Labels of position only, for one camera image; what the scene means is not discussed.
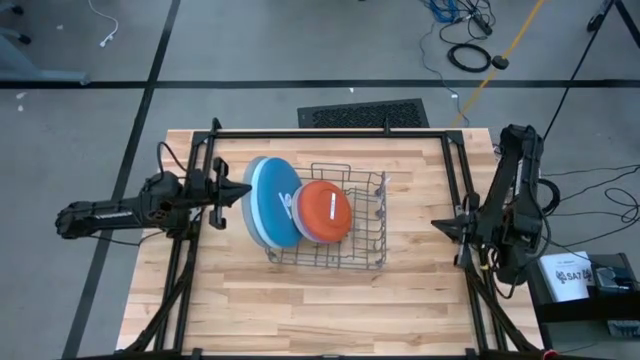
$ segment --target black metal frame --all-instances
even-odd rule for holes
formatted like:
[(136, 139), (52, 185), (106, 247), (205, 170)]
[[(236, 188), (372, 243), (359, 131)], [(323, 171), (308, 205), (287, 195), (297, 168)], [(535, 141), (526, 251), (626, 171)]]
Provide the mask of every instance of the black metal frame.
[[(456, 179), (456, 174), (454, 170), (454, 160), (452, 156), (451, 146), (456, 146), (460, 167), (462, 170), (462, 180), (464, 182), (465, 190), (467, 193), (473, 191), (473, 181), (471, 178), (471, 171), (469, 169), (469, 162), (467, 159), (467, 153), (464, 146), (464, 136), (462, 131), (460, 130), (452, 130), (452, 131), (420, 131), (420, 130), (411, 130), (411, 131), (391, 131), (391, 129), (381, 129), (381, 130), (367, 130), (367, 131), (352, 131), (352, 130), (335, 130), (335, 131), (305, 131), (305, 130), (270, 130), (270, 131), (261, 131), (261, 132), (246, 132), (246, 131), (220, 131), (217, 129), (212, 129), (212, 131), (196, 131), (193, 134), (193, 138), (191, 141), (191, 153), (189, 155), (189, 163), (188, 169), (195, 168), (195, 163), (197, 161), (198, 150), (200, 145), (207, 145), (204, 159), (204, 167), (203, 169), (210, 169), (213, 152), (214, 152), (214, 142), (217, 139), (311, 139), (311, 138), (360, 138), (360, 139), (370, 139), (370, 138), (419, 138), (419, 139), (438, 139), (442, 144), (442, 153), (444, 157), (445, 171), (447, 173), (449, 190), (451, 193), (451, 201), (454, 213), (459, 212), (462, 206), (461, 196), (458, 190), (458, 179)], [(197, 219), (197, 223), (195, 228), (197, 230), (200, 229), (202, 224), (202, 216)], [(194, 237), (190, 240), (189, 249), (188, 249), (188, 262), (193, 261), (195, 263), (196, 255), (198, 252), (198, 241), (199, 241), (199, 231), (194, 234)], [(180, 259), (181, 252), (181, 241), (175, 241), (173, 247), (171, 249), (171, 256), (169, 258), (169, 268), (167, 271), (167, 277), (165, 281), (165, 290), (163, 296), (163, 303), (167, 301), (175, 302), (175, 298), (177, 297), (175, 294), (174, 285), (176, 281), (176, 274), (178, 271), (178, 262)], [(182, 345), (184, 339), (184, 333), (187, 324), (187, 312), (189, 308), (189, 297), (191, 292), (191, 284), (193, 280), (193, 267), (185, 266), (185, 272), (191, 271), (187, 273), (185, 279), (186, 284), (181, 289), (179, 295), (182, 295), (182, 300), (180, 303), (178, 318), (176, 323), (176, 332), (175, 337), (173, 339), (173, 345), (170, 351), (181, 353)], [(487, 275), (484, 275), (484, 287), (490, 294), (493, 299), (496, 299), (495, 291), (493, 287), (490, 286), (490, 283), (487, 281)], [(472, 279), (470, 279), (469, 272), (465, 273), (466, 281), (467, 281), (467, 289), (469, 292), (469, 303), (471, 306), (471, 314), (473, 317), (474, 330), (476, 333), (476, 341), (478, 344), (478, 350), (484, 351), (488, 350), (489, 346), (487, 343), (486, 332), (484, 328), (484, 320), (482, 317), (482, 310), (480, 308), (480, 301), (478, 299), (478, 293), (474, 285), (472, 284)], [(496, 333), (496, 343), (499, 350), (507, 350), (506, 338), (504, 331), (499, 324), (495, 315), (492, 314), (492, 322), (493, 329)], [(163, 319), (160, 323), (160, 326), (157, 328), (156, 342), (154, 344), (155, 351), (164, 350), (164, 345), (166, 342), (166, 330), (167, 330), (167, 321), (166, 318)], [(421, 359), (469, 359), (471, 353), (467, 353), (465, 355), (460, 356), (420, 356)], [(215, 358), (209, 356), (202, 356), (201, 358)], [(296, 360), (299, 359), (318, 359), (318, 356), (296, 356)], [(366, 356), (358, 356), (353, 357), (349, 356), (349, 359), (364, 359)], [(405, 358), (403, 356), (394, 356), (394, 359), (402, 359)]]

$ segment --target metal wire basket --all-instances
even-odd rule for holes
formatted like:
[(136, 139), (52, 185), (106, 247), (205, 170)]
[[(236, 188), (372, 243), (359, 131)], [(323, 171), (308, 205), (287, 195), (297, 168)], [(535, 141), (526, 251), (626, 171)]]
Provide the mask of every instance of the metal wire basket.
[(313, 163), (296, 168), (303, 184), (313, 180), (334, 183), (347, 195), (353, 211), (351, 230), (335, 244), (302, 239), (295, 248), (267, 248), (275, 264), (326, 268), (380, 269), (387, 258), (386, 175), (353, 171), (348, 164)]

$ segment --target wooden table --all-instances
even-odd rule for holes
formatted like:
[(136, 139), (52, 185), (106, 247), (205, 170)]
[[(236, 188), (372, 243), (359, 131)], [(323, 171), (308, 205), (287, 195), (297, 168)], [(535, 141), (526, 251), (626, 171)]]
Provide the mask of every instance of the wooden table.
[[(192, 134), (171, 130), (167, 135), (184, 164)], [(484, 196), (496, 165), (489, 133), (466, 129), (464, 138), (475, 189)], [(439, 140), (217, 139), (215, 156), (228, 162), (232, 181), (242, 180), (256, 156), (281, 157), (296, 167), (330, 162), (386, 171), (391, 176), (387, 262), (380, 271), (274, 265), (251, 240), (238, 202), (225, 209), (225, 231), (208, 225), (201, 231), (185, 351), (461, 355), (476, 347), (465, 276), (452, 265), (457, 247), (430, 224), (453, 215)], [(181, 173), (166, 152), (163, 165)], [(456, 172), (461, 179), (457, 165)], [(158, 235), (140, 247), (118, 348), (129, 345), (158, 309), (171, 245)], [(500, 302), (529, 341), (541, 346), (526, 285), (513, 299)], [(495, 339), (486, 308), (483, 314), (491, 344)]]

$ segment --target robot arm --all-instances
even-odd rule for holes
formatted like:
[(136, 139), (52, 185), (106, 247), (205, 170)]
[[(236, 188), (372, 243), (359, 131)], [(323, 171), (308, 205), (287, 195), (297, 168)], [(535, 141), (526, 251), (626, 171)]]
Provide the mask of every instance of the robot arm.
[[(431, 222), (460, 244), (456, 266), (470, 266), (470, 247), (489, 246), (500, 253), (498, 280), (518, 285), (524, 282), (517, 273), (525, 254), (537, 250), (542, 232), (543, 213), (536, 199), (542, 144), (542, 138), (530, 126), (503, 129), (502, 158), (484, 204), (479, 206), (478, 194), (468, 194), (464, 213), (455, 219)], [(507, 203), (512, 185), (513, 197)]]
[(175, 174), (165, 171), (147, 179), (137, 197), (71, 203), (58, 213), (57, 232), (65, 239), (76, 239), (101, 230), (159, 228), (175, 238), (189, 230), (192, 208), (209, 205), (215, 206), (210, 223), (224, 228), (220, 206), (231, 207), (251, 186), (229, 181), (222, 159), (214, 160), (214, 170), (215, 183), (202, 170), (192, 170), (182, 185)]

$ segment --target white label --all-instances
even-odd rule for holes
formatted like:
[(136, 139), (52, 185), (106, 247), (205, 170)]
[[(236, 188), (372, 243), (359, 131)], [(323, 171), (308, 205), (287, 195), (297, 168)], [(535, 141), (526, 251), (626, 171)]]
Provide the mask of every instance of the white label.
[(329, 212), (329, 219), (333, 220), (336, 216), (336, 193), (331, 193), (331, 211)]
[(516, 172), (516, 186), (513, 189), (513, 197), (520, 194), (520, 181), (522, 181), (522, 160), (518, 161), (518, 170)]
[(94, 215), (93, 217), (96, 219), (111, 219), (111, 218), (125, 217), (130, 215), (133, 215), (131, 211), (125, 211), (125, 212), (114, 213), (114, 214)]
[(289, 210), (291, 207), (291, 195), (285, 194), (282, 196), (282, 193), (278, 193), (278, 196), (280, 196), (280, 201), (282, 202), (282, 206), (284, 206), (287, 215), (289, 215), (289, 219), (293, 219), (293, 217), (291, 217), (291, 210)]

